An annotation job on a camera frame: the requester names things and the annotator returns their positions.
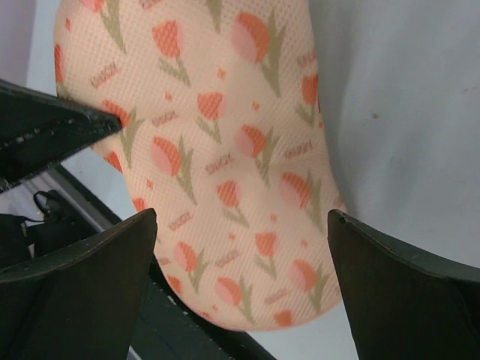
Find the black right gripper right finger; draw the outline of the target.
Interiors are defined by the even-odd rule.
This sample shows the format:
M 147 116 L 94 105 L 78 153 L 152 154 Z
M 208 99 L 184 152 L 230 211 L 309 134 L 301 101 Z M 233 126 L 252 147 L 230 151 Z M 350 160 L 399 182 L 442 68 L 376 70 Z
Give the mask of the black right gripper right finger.
M 328 245 L 360 359 L 478 359 L 479 269 L 340 210 Z

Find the pink tulip mesh laundry bag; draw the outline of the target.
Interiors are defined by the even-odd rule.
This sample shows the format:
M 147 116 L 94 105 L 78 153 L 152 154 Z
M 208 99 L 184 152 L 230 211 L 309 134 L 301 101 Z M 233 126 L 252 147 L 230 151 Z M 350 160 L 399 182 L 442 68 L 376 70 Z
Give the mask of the pink tulip mesh laundry bag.
M 190 309 L 273 330 L 340 301 L 306 1 L 63 1 L 54 40 L 58 94 L 120 118 L 94 150 L 156 211 L 154 255 Z

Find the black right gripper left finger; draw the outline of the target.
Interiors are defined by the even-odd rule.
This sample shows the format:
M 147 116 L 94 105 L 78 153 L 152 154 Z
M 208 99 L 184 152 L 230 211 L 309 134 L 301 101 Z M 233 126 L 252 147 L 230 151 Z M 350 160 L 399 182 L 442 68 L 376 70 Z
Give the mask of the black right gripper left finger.
M 1 270 L 2 359 L 126 359 L 157 234 L 153 209 Z

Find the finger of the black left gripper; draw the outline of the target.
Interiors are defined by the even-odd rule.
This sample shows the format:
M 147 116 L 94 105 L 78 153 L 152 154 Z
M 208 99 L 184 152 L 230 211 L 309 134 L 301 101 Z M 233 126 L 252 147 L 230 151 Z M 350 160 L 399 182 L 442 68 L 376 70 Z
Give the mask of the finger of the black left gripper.
M 120 119 L 1 81 L 1 192 L 121 130 Z

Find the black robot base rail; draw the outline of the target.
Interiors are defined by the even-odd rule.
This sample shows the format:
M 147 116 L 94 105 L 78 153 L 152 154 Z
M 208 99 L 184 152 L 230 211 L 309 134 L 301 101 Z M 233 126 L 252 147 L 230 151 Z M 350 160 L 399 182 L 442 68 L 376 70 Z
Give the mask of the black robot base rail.
M 1 211 L 32 218 L 6 226 L 1 270 L 110 229 L 123 220 L 64 168 L 56 167 L 1 195 Z M 188 310 L 151 259 L 125 359 L 269 359 L 244 332 L 227 331 Z

